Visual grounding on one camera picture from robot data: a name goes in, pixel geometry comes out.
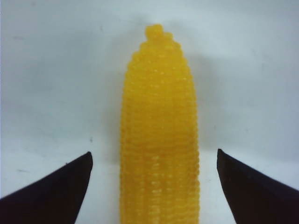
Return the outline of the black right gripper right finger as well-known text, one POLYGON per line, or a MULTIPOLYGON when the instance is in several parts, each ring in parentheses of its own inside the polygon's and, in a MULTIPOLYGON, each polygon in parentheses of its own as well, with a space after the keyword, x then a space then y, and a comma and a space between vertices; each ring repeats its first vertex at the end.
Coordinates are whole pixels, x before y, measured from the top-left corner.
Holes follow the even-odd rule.
POLYGON ((217 171, 238 224, 297 224, 299 191, 217 151, 217 171))

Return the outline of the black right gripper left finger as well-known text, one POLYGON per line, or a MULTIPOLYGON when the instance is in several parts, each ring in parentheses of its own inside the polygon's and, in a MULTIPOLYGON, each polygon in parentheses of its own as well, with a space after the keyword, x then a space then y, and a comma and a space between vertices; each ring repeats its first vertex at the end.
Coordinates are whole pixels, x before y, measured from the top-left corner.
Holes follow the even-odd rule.
POLYGON ((2 224, 73 224, 88 189, 91 152, 0 200, 2 224))

